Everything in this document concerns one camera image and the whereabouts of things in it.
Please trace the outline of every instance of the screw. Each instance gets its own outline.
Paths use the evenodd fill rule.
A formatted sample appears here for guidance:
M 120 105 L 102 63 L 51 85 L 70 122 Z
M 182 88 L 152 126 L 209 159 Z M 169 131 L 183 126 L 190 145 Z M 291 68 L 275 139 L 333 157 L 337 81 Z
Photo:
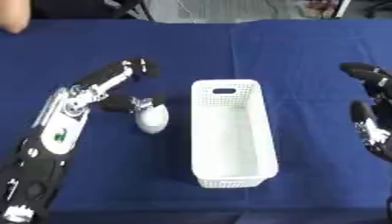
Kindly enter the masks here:
M 37 149 L 30 148 L 27 151 L 27 154 L 29 154 L 29 156 L 31 156 L 32 158 L 35 158 L 39 154 L 39 151 Z
M 27 138 L 23 140 L 22 145 L 24 145 L 27 142 Z

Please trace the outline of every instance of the blue tablecloth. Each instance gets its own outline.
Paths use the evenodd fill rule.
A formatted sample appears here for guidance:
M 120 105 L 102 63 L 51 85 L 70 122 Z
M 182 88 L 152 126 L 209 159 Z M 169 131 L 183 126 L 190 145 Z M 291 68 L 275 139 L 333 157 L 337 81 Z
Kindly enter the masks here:
M 145 135 L 131 115 L 95 108 L 52 210 L 383 207 L 389 167 L 366 152 L 354 133 L 348 104 L 367 97 L 339 63 L 392 69 L 391 26 L 388 20 L 33 21 L 21 35 L 0 33 L 0 155 L 26 133 L 56 87 L 110 61 L 145 56 L 158 62 L 161 76 L 122 91 L 165 93 L 167 130 Z M 280 172 L 256 188 L 202 189 L 191 171 L 191 85 L 233 78 L 261 83 Z

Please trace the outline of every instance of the human hand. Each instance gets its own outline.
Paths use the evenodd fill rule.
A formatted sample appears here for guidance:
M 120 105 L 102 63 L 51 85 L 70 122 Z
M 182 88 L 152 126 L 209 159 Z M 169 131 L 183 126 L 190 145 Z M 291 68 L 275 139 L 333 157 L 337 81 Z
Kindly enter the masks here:
M 0 0 L 0 28 L 20 33 L 30 21 L 31 0 Z

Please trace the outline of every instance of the robotic hand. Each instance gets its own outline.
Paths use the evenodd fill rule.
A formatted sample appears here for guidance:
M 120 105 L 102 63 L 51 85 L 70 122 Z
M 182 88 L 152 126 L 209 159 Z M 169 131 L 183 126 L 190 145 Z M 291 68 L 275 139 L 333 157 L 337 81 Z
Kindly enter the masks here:
M 138 80 L 141 75 L 155 76 L 157 72 L 147 59 L 126 59 L 110 63 L 50 96 L 30 134 L 0 168 L 3 219 L 10 223 L 44 219 L 88 119 L 89 105 L 102 102 L 105 108 L 117 99 L 109 97 L 109 90 L 130 77 Z M 151 99 L 130 99 L 126 106 L 138 113 L 162 104 Z
M 164 97 L 137 99 L 128 95 L 111 95 L 101 103 L 103 110 L 135 114 L 137 126 L 148 134 L 162 131 L 169 122 L 169 112 Z
M 364 63 L 342 63 L 340 69 L 362 81 L 374 101 L 372 106 L 362 101 L 351 103 L 351 119 L 363 145 L 377 157 L 392 162 L 392 75 Z

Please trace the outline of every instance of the green label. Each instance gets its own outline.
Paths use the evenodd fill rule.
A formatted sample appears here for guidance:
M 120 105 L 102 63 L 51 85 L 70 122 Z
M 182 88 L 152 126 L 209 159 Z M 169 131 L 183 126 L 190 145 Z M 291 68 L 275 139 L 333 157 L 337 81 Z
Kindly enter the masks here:
M 58 143 L 63 143 L 64 140 L 66 139 L 67 136 L 67 130 L 66 129 L 62 129 L 61 132 L 58 132 L 54 135 L 54 141 L 58 142 Z

